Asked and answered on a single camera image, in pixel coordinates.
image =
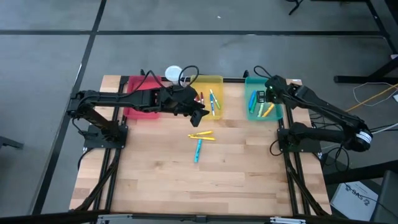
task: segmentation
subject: wooden table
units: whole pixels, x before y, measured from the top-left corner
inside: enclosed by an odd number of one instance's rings
[[[120,76],[105,75],[100,90],[117,92],[119,80]],[[224,83],[221,120],[202,120],[198,128],[192,127],[189,117],[167,113],[161,113],[157,120],[128,120],[128,139],[119,162],[111,211],[292,215],[283,156],[269,153],[278,123],[248,121],[245,106],[244,84]],[[113,109],[96,108],[107,119],[111,119]],[[308,110],[297,108],[293,117],[310,125]],[[214,131],[216,141],[203,142],[199,163],[194,164],[197,140],[187,135],[208,130]],[[104,149],[94,149],[82,160],[70,208],[79,206],[93,190],[103,156]],[[308,189],[331,213],[318,159],[311,153],[300,156]],[[107,191],[106,186],[100,208],[104,208]],[[297,186],[295,192],[303,212]]]

